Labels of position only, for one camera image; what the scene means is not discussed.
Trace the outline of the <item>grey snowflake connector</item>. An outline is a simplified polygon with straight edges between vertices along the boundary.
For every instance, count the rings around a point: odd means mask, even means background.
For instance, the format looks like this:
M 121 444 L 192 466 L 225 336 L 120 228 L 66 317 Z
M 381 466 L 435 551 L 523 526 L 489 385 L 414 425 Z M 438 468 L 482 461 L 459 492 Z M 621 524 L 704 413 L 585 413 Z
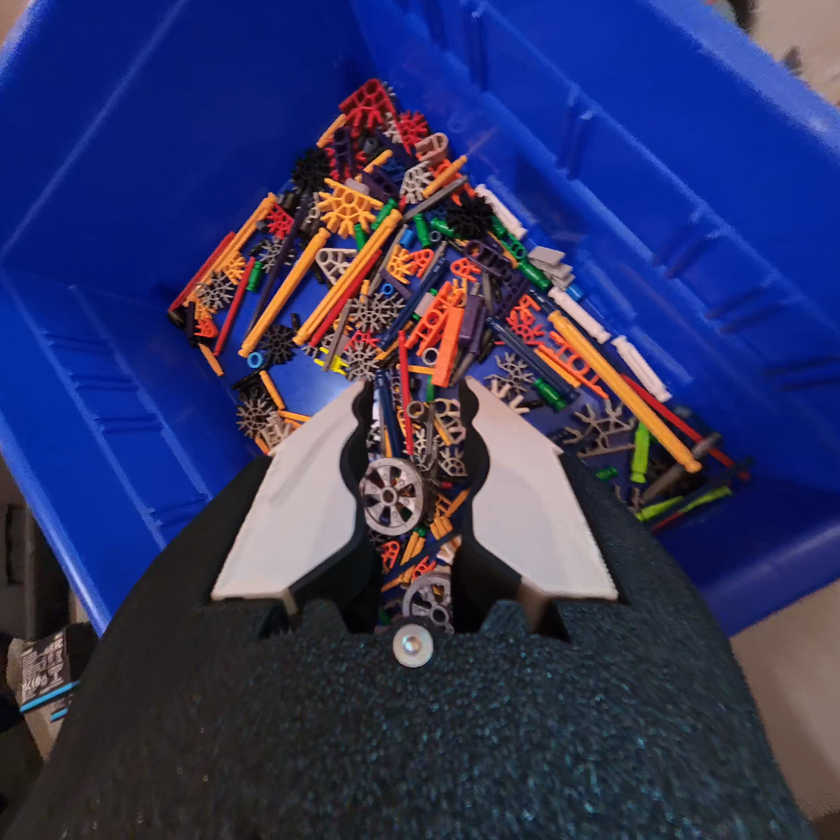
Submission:
M 405 303 L 397 292 L 386 296 L 377 291 L 364 299 L 355 299 L 350 310 L 350 326 L 363 333 L 381 333 L 391 327 Z

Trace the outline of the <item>grey toy wheel hub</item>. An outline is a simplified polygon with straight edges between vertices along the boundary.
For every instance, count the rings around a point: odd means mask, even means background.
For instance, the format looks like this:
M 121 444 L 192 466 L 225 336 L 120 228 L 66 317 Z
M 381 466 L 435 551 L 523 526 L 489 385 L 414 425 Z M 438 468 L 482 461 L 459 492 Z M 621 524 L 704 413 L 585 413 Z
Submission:
M 417 467 L 402 458 L 370 462 L 360 482 L 360 496 L 370 529 L 389 538 L 412 531 L 424 517 L 424 478 Z

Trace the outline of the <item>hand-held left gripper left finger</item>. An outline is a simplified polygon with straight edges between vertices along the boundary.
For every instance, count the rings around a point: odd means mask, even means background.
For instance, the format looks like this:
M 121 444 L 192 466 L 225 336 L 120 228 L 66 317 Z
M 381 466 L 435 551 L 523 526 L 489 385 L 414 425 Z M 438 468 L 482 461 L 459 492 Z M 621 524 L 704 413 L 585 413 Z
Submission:
M 357 381 L 279 444 L 211 592 L 214 602 L 314 600 L 340 609 L 375 577 L 361 482 L 374 402 Z

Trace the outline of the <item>dark grey toy wheel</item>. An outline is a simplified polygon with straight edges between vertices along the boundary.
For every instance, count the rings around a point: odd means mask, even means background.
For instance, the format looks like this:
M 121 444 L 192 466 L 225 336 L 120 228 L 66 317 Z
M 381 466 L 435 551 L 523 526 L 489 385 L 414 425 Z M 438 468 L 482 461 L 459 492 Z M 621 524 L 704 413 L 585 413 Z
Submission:
M 441 633 L 455 633 L 454 602 L 449 573 L 420 575 L 404 594 L 402 614 L 408 621 L 425 623 Z

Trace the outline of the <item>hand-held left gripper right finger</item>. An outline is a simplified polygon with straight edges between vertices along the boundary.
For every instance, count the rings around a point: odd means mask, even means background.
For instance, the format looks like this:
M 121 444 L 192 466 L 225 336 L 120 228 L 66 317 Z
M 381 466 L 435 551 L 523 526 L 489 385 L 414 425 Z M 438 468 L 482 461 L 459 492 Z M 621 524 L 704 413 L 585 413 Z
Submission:
M 546 627 L 556 602 L 620 602 L 561 448 L 475 377 L 458 386 L 468 499 L 456 553 L 456 626 L 479 627 L 499 602 Z

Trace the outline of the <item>black box with label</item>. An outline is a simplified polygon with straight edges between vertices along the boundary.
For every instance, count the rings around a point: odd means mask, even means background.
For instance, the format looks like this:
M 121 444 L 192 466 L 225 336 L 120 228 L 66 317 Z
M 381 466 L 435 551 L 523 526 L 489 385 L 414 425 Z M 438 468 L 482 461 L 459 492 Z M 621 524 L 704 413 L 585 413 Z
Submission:
M 74 623 L 23 645 L 13 686 L 21 714 L 44 712 L 49 723 L 63 721 L 86 667 L 90 630 L 87 623 Z

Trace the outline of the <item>blue plastic bin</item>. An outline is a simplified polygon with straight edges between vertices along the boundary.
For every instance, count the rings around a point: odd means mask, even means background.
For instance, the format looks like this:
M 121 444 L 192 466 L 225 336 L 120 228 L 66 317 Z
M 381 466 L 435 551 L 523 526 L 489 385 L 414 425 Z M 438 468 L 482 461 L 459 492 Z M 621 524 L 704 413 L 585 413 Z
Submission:
M 165 310 L 369 79 L 752 459 L 661 532 L 733 635 L 838 579 L 838 111 L 703 2 L 38 2 L 2 49 L 2 449 L 100 634 L 258 451 Z

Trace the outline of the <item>pile of colourful construction pieces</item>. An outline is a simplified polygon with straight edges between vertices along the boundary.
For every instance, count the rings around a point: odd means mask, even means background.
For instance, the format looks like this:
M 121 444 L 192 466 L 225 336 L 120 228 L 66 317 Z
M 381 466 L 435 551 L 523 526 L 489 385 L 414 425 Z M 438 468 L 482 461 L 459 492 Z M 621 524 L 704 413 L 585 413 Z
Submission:
M 537 430 L 538 410 L 565 417 L 545 436 L 653 532 L 751 478 L 749 459 L 667 405 L 635 342 L 585 308 L 567 255 L 528 245 L 467 160 L 369 80 L 297 158 L 289 188 L 220 241 L 167 312 L 219 377 L 224 360 L 247 363 L 233 384 L 237 426 L 264 455 L 313 416 L 291 411 L 273 373 L 296 354 L 372 383 L 370 462 L 408 460 L 426 487 L 412 531 L 389 538 L 367 524 L 378 631 L 404 618 L 417 577 L 456 562 L 469 493 L 457 391 L 469 375 Z M 353 329 L 353 300 L 377 291 L 397 292 L 404 308 L 383 332 Z

